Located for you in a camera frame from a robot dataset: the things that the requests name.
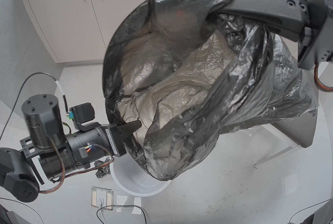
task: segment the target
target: robotic arm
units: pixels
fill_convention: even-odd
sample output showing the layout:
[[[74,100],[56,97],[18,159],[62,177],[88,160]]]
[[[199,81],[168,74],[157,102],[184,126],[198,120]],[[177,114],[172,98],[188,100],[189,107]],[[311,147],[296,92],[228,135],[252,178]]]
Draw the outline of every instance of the robotic arm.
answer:
[[[333,0],[233,0],[219,14],[264,22],[271,32],[298,42],[298,67],[302,69],[310,70],[314,65],[318,69],[320,62],[333,59]],[[85,103],[69,109],[69,118],[78,131],[65,135],[58,100],[53,95],[30,97],[22,111],[30,133],[20,141],[22,150],[0,148],[0,186],[22,202],[54,191],[39,190],[39,183],[44,182],[32,158],[39,156],[47,178],[53,182],[59,178],[61,185],[67,177],[98,169],[90,168],[90,163],[105,155],[124,155],[123,140],[141,127],[140,121],[121,126],[98,122],[84,125],[95,118],[92,105]]]

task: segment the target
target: white label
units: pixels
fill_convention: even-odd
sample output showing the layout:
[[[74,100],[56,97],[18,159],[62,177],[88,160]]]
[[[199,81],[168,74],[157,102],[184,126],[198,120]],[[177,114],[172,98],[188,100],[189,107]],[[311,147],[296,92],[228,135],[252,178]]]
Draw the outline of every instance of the white label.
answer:
[[[111,136],[110,130],[109,130],[109,129],[105,129],[105,132],[106,132],[106,135],[108,136],[108,139],[109,139],[109,142],[110,142],[110,145],[111,145],[111,147],[112,147],[113,152],[114,152],[116,155],[118,155],[117,148],[116,148],[116,146],[114,145],[114,142],[113,142],[113,139],[112,139],[112,136]]]

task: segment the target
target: cable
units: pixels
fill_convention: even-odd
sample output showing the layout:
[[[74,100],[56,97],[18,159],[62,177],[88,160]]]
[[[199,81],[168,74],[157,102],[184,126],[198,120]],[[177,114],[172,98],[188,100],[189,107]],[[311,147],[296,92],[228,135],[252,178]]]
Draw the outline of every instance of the cable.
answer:
[[[69,127],[69,125],[66,122],[63,122],[63,125],[66,126],[69,129],[69,134],[72,134],[71,127]]]
[[[12,114],[13,114],[13,112],[14,112],[14,108],[15,108],[15,106],[16,106],[16,103],[17,103],[18,99],[19,99],[19,96],[20,96],[20,93],[21,93],[21,91],[22,91],[22,88],[23,88],[24,84],[26,83],[26,81],[27,81],[31,76],[33,76],[33,75],[35,75],[35,74],[45,74],[45,75],[47,75],[47,76],[50,76],[50,77],[56,82],[57,86],[60,87],[60,89],[62,90],[61,85],[59,84],[59,82],[57,81],[57,79],[54,78],[51,74],[49,74],[49,73],[47,73],[47,72],[35,72],[35,73],[33,73],[33,74],[30,74],[30,75],[27,77],[27,79],[24,80],[24,82],[23,82],[23,84],[22,84],[22,86],[21,86],[21,88],[20,88],[20,90],[19,90],[19,93],[18,93],[17,98],[16,98],[16,100],[15,100],[15,103],[14,103],[13,109],[12,109],[12,111],[11,111],[10,114],[9,114],[9,118],[8,118],[8,120],[6,121],[5,126],[4,126],[3,129],[2,129],[2,132],[1,132],[1,135],[0,135],[0,140],[1,140],[2,136],[3,136],[3,133],[5,132],[5,129],[6,129],[6,127],[7,127],[7,124],[8,124],[8,122],[9,122],[9,120],[10,120],[10,117],[12,116]],[[67,101],[66,101],[66,97],[65,97],[64,94],[63,94],[63,98],[64,98],[65,108],[67,109],[67,110],[66,110],[66,112],[67,112],[67,111],[68,111],[68,106],[67,106]]]
[[[56,145],[54,144],[53,142],[53,139],[50,137],[50,141],[52,143],[52,146],[54,148],[54,151],[56,152],[58,158],[59,158],[59,161],[60,161],[60,164],[61,164],[61,179],[60,179],[60,182],[57,184],[57,186],[51,188],[51,189],[48,189],[48,190],[44,190],[44,191],[39,191],[39,193],[43,193],[43,194],[48,194],[48,193],[53,193],[55,192],[56,190],[58,190],[60,188],[60,186],[64,183],[64,180],[65,180],[65,165],[64,165],[64,162],[61,158],[61,155],[56,147]]]
[[[319,77],[318,77],[318,68],[319,68],[319,64],[316,63],[316,65],[315,65],[315,67],[314,67],[314,82],[315,82],[317,88],[318,88],[320,91],[323,91],[323,92],[333,92],[333,87],[330,87],[330,86],[324,85],[324,84],[319,80]]]
[[[306,210],[306,209],[308,209],[308,208],[310,208],[310,207],[313,207],[313,206],[316,206],[316,205],[320,205],[320,204],[325,203],[325,202],[327,202],[327,201],[329,201],[329,200],[331,200],[331,199],[328,199],[328,200],[326,200],[326,201],[323,201],[323,202],[320,202],[320,203],[318,203],[318,204],[315,204],[315,205],[309,206],[309,207],[307,207],[307,208],[305,208],[305,209],[302,209],[302,210],[296,212],[295,214],[293,214],[293,216],[296,215],[296,214],[298,214],[299,212],[301,212],[301,211],[303,211],[303,210]]]
[[[99,212],[101,209],[106,208],[106,207],[110,207],[110,206],[116,206],[116,207],[129,207],[129,206],[132,206],[132,207],[137,207],[137,208],[140,209],[140,210],[142,211],[142,213],[144,214],[144,223],[147,224],[147,218],[146,218],[146,214],[144,213],[144,209],[143,209],[142,207],[138,206],[138,205],[107,205],[107,206],[103,206],[103,207],[99,208],[99,209],[96,211],[96,216],[97,216],[98,220],[99,220],[100,222],[102,222],[103,224],[106,224],[106,223],[104,223],[104,222],[100,219],[100,217],[98,216],[98,212]]]
[[[34,210],[32,207],[30,207],[30,206],[28,206],[28,205],[26,205],[24,203],[21,203],[19,201],[13,200],[13,199],[8,199],[8,198],[3,198],[3,197],[0,197],[0,199],[4,199],[4,200],[8,200],[8,201],[13,201],[13,202],[16,202],[16,203],[19,203],[19,204],[27,206],[28,208],[30,208],[30,209],[32,209],[33,211],[36,212],[36,214],[39,216],[39,218],[41,219],[42,223],[44,224],[44,221],[43,221],[42,217],[40,216],[40,214],[38,214],[38,212],[36,210]]]
[[[110,165],[114,161],[114,157],[111,155],[111,153],[109,152],[109,150],[107,148],[101,146],[100,144],[95,144],[95,143],[92,143],[91,146],[102,148],[111,157],[110,161],[108,161],[104,164],[101,164],[99,166],[93,167],[93,168],[80,170],[78,172],[73,172],[73,173],[67,174],[67,175],[65,175],[65,179],[67,179],[69,177],[72,177],[72,176],[75,176],[75,175],[78,175],[78,174],[83,174],[83,173],[87,173],[87,172],[90,172],[90,171],[93,171],[93,170],[97,170],[97,169],[102,168],[104,166]],[[62,178],[63,177],[59,178],[58,180],[53,180],[52,182],[59,182],[59,181],[61,181]]]

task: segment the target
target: cylindrical motor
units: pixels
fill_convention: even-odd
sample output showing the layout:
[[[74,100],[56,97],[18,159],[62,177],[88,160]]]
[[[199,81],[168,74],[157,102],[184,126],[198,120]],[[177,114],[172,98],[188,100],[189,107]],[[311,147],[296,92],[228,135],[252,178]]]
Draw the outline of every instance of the cylindrical motor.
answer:
[[[84,147],[88,146],[89,143],[102,145],[110,149],[110,153],[112,154],[110,143],[100,127],[86,132],[77,131],[76,133],[66,135],[66,139],[71,151],[67,151],[66,148],[59,150],[65,165],[66,174],[76,169],[90,168],[90,163],[108,155],[99,147],[86,153]],[[60,162],[55,152],[40,155],[39,162],[49,180],[61,175]]]
[[[52,149],[50,137],[56,146],[66,141],[58,99],[53,95],[35,95],[22,105],[31,141],[41,150]]]

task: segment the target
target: chair leg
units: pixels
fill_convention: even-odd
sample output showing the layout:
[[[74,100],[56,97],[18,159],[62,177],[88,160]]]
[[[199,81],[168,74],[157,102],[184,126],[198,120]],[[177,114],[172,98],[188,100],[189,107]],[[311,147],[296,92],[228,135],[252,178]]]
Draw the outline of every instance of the chair leg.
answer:
[[[297,145],[296,147],[287,147],[286,149],[270,156],[270,157],[267,157],[265,159],[262,159],[262,160],[259,160],[255,165],[254,167],[255,168],[258,168],[260,165],[266,163],[266,162],[269,162],[271,160],[277,160],[279,158],[282,158],[284,156],[287,156],[287,155],[290,155],[296,151],[298,151],[299,149],[301,149],[302,147],[300,145]]]

